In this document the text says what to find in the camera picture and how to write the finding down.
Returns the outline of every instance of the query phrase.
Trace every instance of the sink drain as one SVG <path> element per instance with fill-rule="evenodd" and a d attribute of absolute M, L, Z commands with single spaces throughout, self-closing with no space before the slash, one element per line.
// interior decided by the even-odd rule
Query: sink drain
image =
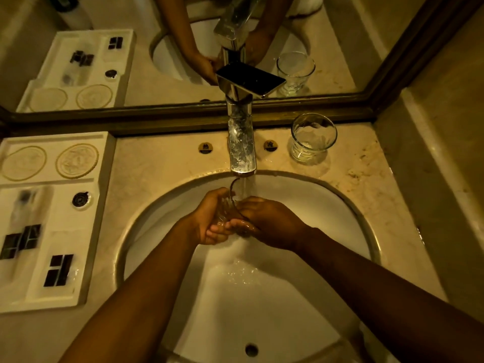
<path fill-rule="evenodd" d="M 249 357 L 255 357 L 257 354 L 259 354 L 259 348 L 255 344 L 247 344 L 245 346 L 245 354 L 247 354 Z"/>

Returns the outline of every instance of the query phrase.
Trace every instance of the chrome faucet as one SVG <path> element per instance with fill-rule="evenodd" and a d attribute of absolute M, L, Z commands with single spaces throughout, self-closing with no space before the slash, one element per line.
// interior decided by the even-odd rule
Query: chrome faucet
<path fill-rule="evenodd" d="M 249 35 L 247 21 L 258 1 L 233 0 L 214 29 L 224 58 L 224 67 L 216 75 L 227 101 L 230 170 L 241 177 L 251 176 L 257 169 L 252 126 L 253 96 L 264 98 L 286 82 L 245 64 L 245 40 Z"/>

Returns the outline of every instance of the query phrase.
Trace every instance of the forearm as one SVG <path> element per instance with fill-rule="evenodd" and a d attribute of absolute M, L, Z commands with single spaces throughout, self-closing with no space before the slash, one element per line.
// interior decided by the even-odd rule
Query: forearm
<path fill-rule="evenodd" d="M 296 253 L 402 363 L 471 362 L 484 327 L 422 289 L 312 229 Z"/>
<path fill-rule="evenodd" d="M 163 20 L 186 60 L 198 53 L 184 0 L 155 0 Z"/>
<path fill-rule="evenodd" d="M 62 363 L 145 362 L 170 319 L 197 242 L 188 217 L 171 231 L 91 318 Z"/>
<path fill-rule="evenodd" d="M 274 38 L 293 1 L 267 0 L 262 16 L 257 24 L 257 29 L 265 30 L 271 38 Z"/>

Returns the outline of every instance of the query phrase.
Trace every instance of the beige countertop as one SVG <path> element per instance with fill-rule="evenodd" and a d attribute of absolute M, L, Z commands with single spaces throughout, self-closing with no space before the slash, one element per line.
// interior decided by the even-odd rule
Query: beige countertop
<path fill-rule="evenodd" d="M 166 33 L 153 0 L 81 0 L 95 29 L 132 28 L 137 40 L 125 106 L 223 101 L 217 86 L 195 85 L 163 75 L 153 64 L 150 49 Z M 209 0 L 187 0 L 192 22 L 219 17 L 224 7 Z M 355 84 L 324 7 L 306 18 L 286 21 L 310 48 L 316 71 L 307 82 L 307 94 L 352 92 Z"/>
<path fill-rule="evenodd" d="M 314 166 L 289 158 L 289 129 L 256 130 L 255 139 L 258 169 L 318 179 L 344 195 L 369 225 L 382 265 L 446 299 L 371 124 L 338 125 L 338 141 Z M 275 140 L 279 149 L 264 151 L 268 139 Z M 197 147 L 202 142 L 212 143 L 213 152 L 200 154 Z M 226 132 L 118 139 L 86 304 L 0 315 L 0 361 L 56 362 L 116 289 L 116 261 L 139 214 L 184 183 L 228 172 L 228 163 Z"/>

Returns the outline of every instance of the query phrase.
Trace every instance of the sink basin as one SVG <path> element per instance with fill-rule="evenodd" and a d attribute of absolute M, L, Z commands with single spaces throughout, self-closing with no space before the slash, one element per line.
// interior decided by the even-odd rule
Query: sink basin
<path fill-rule="evenodd" d="M 198 50 L 205 56 L 217 57 L 220 52 L 220 44 L 214 36 L 214 28 L 218 20 L 209 19 L 190 24 Z M 254 30 L 257 22 L 257 19 L 249 19 L 247 22 L 249 30 Z M 306 47 L 296 35 L 282 26 L 275 35 L 266 56 L 257 67 L 277 74 L 275 65 L 277 58 L 282 53 L 291 51 L 306 52 Z M 172 76 L 175 79 L 190 81 L 193 84 L 209 85 L 188 66 L 171 35 L 164 36 L 155 47 L 153 63 L 161 73 Z"/>
<path fill-rule="evenodd" d="M 208 176 L 151 204 L 126 236 L 124 279 L 207 191 L 228 187 L 232 180 Z M 330 189 L 259 174 L 256 186 L 258 195 L 283 202 L 307 224 L 371 258 L 357 217 Z M 118 271 L 123 273 L 122 261 Z M 162 346 L 178 355 L 170 361 L 247 362 L 254 354 L 263 362 L 321 361 L 358 328 L 348 305 L 294 253 L 232 236 L 217 246 L 197 247 Z"/>

